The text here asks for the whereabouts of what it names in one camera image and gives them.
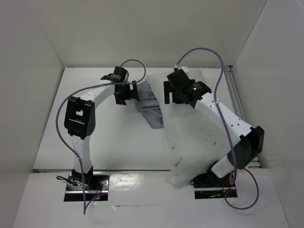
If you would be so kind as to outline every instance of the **gray cloth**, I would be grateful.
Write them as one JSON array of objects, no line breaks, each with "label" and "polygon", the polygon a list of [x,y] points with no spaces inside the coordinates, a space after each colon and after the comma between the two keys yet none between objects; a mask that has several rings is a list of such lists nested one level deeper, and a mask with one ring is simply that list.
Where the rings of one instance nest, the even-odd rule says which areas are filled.
[{"label": "gray cloth", "polygon": [[142,113],[151,128],[163,128],[160,104],[156,100],[148,82],[144,81],[138,84],[137,90],[140,101],[135,100],[136,109]]}]

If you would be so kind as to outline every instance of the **white wall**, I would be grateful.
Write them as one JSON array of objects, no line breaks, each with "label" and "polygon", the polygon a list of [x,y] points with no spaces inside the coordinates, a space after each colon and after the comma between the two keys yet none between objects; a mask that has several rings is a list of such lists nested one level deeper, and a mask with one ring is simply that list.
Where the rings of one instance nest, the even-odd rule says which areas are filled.
[{"label": "white wall", "polygon": [[[232,65],[266,0],[27,0],[65,66],[113,66],[137,58],[172,66],[191,48]],[[219,66],[206,52],[191,66]]]},{"label": "white wall", "polygon": [[303,227],[304,0],[268,0],[233,67],[290,227]]},{"label": "white wall", "polygon": [[63,65],[25,0],[0,0],[0,222],[13,226]]}]

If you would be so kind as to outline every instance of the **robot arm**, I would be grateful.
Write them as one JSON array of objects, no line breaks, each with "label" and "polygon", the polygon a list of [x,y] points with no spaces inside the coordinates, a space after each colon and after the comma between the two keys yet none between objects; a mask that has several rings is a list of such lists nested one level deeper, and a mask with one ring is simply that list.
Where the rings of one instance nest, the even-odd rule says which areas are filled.
[{"label": "robot arm", "polygon": [[[169,81],[164,82],[165,104],[170,103],[169,93],[172,93],[174,103],[190,104],[193,108],[208,116],[221,130],[225,131],[216,104],[220,106],[231,135],[238,169],[245,168],[261,153],[264,141],[264,130],[261,127],[253,128],[238,118],[219,100],[214,101],[214,94],[211,89],[203,82],[190,80],[182,69],[174,71],[167,78]],[[223,178],[233,169],[231,151],[211,167],[211,171],[218,178]]]},{"label": "robot arm", "polygon": [[[73,149],[79,154],[84,175],[85,184],[90,185],[93,176],[93,166],[90,159],[90,137],[95,129],[95,109],[110,95],[115,96],[116,103],[126,105],[125,100],[137,99],[137,86],[133,84],[133,90],[130,85],[123,84],[128,81],[129,73],[121,67],[115,67],[114,73],[101,78],[101,84],[121,83],[104,85],[89,90],[80,97],[71,97],[68,100],[65,116],[65,128],[71,136]],[[81,181],[81,169],[79,159],[74,158],[72,169],[72,178]]]}]

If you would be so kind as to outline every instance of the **metal base plate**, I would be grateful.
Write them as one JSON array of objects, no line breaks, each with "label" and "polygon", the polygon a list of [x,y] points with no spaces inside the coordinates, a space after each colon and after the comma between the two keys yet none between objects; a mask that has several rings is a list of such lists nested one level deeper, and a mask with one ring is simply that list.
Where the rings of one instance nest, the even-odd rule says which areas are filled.
[{"label": "metal base plate", "polygon": [[207,174],[201,174],[193,179],[195,199],[216,199],[224,198],[227,191],[230,191],[227,198],[238,197],[235,184],[229,184],[229,174],[224,177],[218,186],[214,186],[208,180]]},{"label": "metal base plate", "polygon": [[[96,198],[95,201],[108,201],[109,189],[109,174],[95,174],[93,176],[93,185],[85,190],[85,199],[90,201],[96,195],[105,193],[104,195]],[[65,202],[83,201],[82,188],[80,186],[73,186],[70,183],[66,184]]]}]

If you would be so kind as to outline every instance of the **cable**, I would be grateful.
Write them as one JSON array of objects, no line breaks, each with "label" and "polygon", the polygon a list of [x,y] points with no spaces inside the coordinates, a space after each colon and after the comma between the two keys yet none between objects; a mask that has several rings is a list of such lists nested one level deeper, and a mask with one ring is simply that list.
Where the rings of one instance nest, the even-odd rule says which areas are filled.
[{"label": "cable", "polygon": [[99,186],[98,186],[97,182],[95,182],[95,185],[96,185],[96,194],[95,194],[95,197],[96,197],[98,195]]},{"label": "cable", "polygon": [[[219,59],[219,61],[220,61],[221,71],[220,71],[220,75],[219,75],[218,81],[217,81],[217,83],[216,83],[216,85],[215,85],[215,88],[214,88],[214,101],[215,101],[216,107],[217,107],[217,109],[218,109],[219,116],[220,116],[220,118],[221,118],[221,120],[222,120],[222,122],[223,122],[225,131],[226,131],[226,135],[227,135],[227,137],[228,137],[228,141],[229,141],[231,153],[232,153],[232,159],[233,159],[234,170],[233,170],[233,171],[231,172],[231,174],[230,174],[229,183],[230,183],[231,185],[233,185],[233,184],[235,183],[236,179],[237,179],[237,172],[238,172],[236,153],[235,153],[235,151],[234,151],[234,147],[233,147],[231,135],[230,135],[230,133],[229,133],[229,129],[228,129],[227,123],[226,123],[226,121],[225,121],[224,115],[223,115],[223,113],[222,113],[222,111],[221,111],[221,109],[220,109],[220,107],[219,107],[219,104],[216,103],[216,101],[217,101],[218,86],[219,86],[219,83],[220,83],[220,81],[221,81],[221,79],[222,79],[222,77],[223,77],[223,73],[224,73],[224,61],[223,61],[222,57],[219,55],[219,53],[217,53],[216,51],[214,51],[214,50],[212,50],[212,49],[210,49],[210,48],[207,48],[207,47],[201,47],[201,48],[200,48],[200,47],[197,47],[197,48],[193,48],[193,49],[187,51],[187,52],[179,59],[179,61],[177,62],[176,65],[178,66],[179,63],[180,63],[180,62],[181,62],[189,53],[191,53],[192,51],[196,51],[196,50],[205,50],[205,51],[212,52],[213,54],[215,54],[215,55],[218,57],[218,59]],[[231,204],[227,201],[227,199],[226,199],[227,194],[228,194],[229,192],[231,192],[231,191],[228,191],[228,192],[225,194],[225,201],[226,201],[226,203],[227,203],[229,206],[231,206],[232,208],[238,209],[238,210],[246,210],[246,209],[249,209],[249,208],[253,207],[253,206],[257,203],[257,200],[258,200],[258,197],[259,197],[259,188],[258,188],[258,184],[257,184],[257,181],[256,181],[255,177],[252,175],[252,173],[251,173],[249,170],[247,170],[247,169],[245,169],[245,170],[251,175],[251,177],[253,178],[253,180],[254,180],[254,182],[255,182],[255,184],[256,184],[257,195],[256,195],[256,200],[255,200],[250,206],[245,207],[245,208],[237,208],[237,207],[231,205]]]},{"label": "cable", "polygon": [[223,186],[222,186],[222,190],[223,190],[223,193],[227,192],[227,191],[230,191],[231,190],[231,185],[228,181],[225,181],[225,183],[223,183]]},{"label": "cable", "polygon": [[138,63],[140,63],[140,64],[142,65],[142,67],[143,67],[144,73],[143,73],[142,78],[141,78],[139,81],[137,81],[137,82],[131,82],[131,83],[118,83],[118,82],[116,82],[116,83],[105,83],[105,84],[101,84],[101,85],[93,85],[93,86],[85,87],[85,88],[82,88],[82,89],[78,89],[77,91],[71,93],[69,96],[67,96],[67,97],[63,100],[63,102],[60,104],[60,106],[59,106],[59,108],[58,108],[58,111],[57,111],[57,114],[56,114],[56,120],[55,120],[55,123],[56,123],[56,131],[57,131],[57,134],[58,134],[60,140],[61,140],[61,141],[63,142],[63,144],[64,144],[67,148],[69,148],[69,149],[74,153],[74,155],[79,159],[79,165],[80,165],[80,170],[81,170],[82,194],[83,194],[83,200],[84,200],[84,215],[86,214],[85,212],[86,212],[87,206],[92,202],[92,200],[90,200],[90,201],[88,202],[88,204],[86,204],[86,201],[85,201],[85,200],[86,200],[86,194],[85,194],[85,188],[84,188],[84,185],[85,185],[85,183],[84,183],[85,175],[84,175],[84,169],[83,169],[82,161],[81,161],[81,158],[80,158],[79,154],[78,154],[78,153],[77,153],[77,152],[76,152],[76,151],[75,151],[75,150],[74,150],[74,149],[73,149],[73,148],[72,148],[64,139],[63,139],[63,137],[62,137],[62,135],[61,135],[61,133],[60,133],[60,130],[59,130],[59,114],[60,114],[60,111],[61,111],[61,109],[62,109],[64,103],[65,103],[71,96],[73,96],[73,95],[75,95],[75,94],[77,94],[77,93],[79,93],[79,92],[82,92],[82,91],[84,91],[84,90],[93,89],[93,88],[98,88],[98,87],[102,87],[102,86],[108,86],[108,85],[133,85],[133,84],[137,84],[137,83],[141,82],[141,81],[144,79],[144,77],[146,76],[146,67],[144,66],[144,64],[143,64],[141,61],[139,61],[139,60],[137,60],[137,59],[128,59],[128,60],[124,61],[124,62],[121,64],[121,67],[122,67],[125,63],[130,62],[130,61],[138,62]]},{"label": "cable", "polygon": [[106,193],[101,193],[93,198],[91,198],[91,200],[85,205],[84,207],[84,211],[86,211],[87,207],[90,205],[90,203],[92,203],[94,200],[96,200],[98,197],[105,195]]},{"label": "cable", "polygon": [[254,201],[251,205],[249,205],[248,207],[244,207],[244,208],[238,208],[238,207],[233,206],[232,204],[230,204],[230,203],[228,202],[228,200],[227,200],[227,195],[228,195],[231,191],[234,191],[234,190],[230,190],[230,191],[226,192],[226,194],[225,194],[225,196],[224,196],[224,199],[225,199],[226,203],[227,203],[230,207],[232,207],[232,208],[234,208],[234,209],[237,209],[237,210],[247,210],[247,209],[249,209],[249,208],[252,208],[252,207],[257,203],[258,198],[259,198],[259,196],[260,196],[260,189],[259,189],[259,187],[258,187],[257,180],[255,179],[254,175],[253,175],[248,169],[244,169],[244,170],[250,174],[250,176],[252,177],[253,181],[255,182],[255,184],[256,184],[256,193],[257,193],[257,194],[256,194],[256,199],[255,199],[255,201]]},{"label": "cable", "polygon": [[77,185],[77,183],[76,183],[75,181],[71,181],[71,180],[69,180],[69,179],[67,179],[67,178],[64,178],[64,177],[62,177],[62,176],[57,176],[56,179],[57,179],[57,180],[61,180],[61,181],[66,181],[66,182],[72,184],[73,186],[76,186],[76,185]]}]

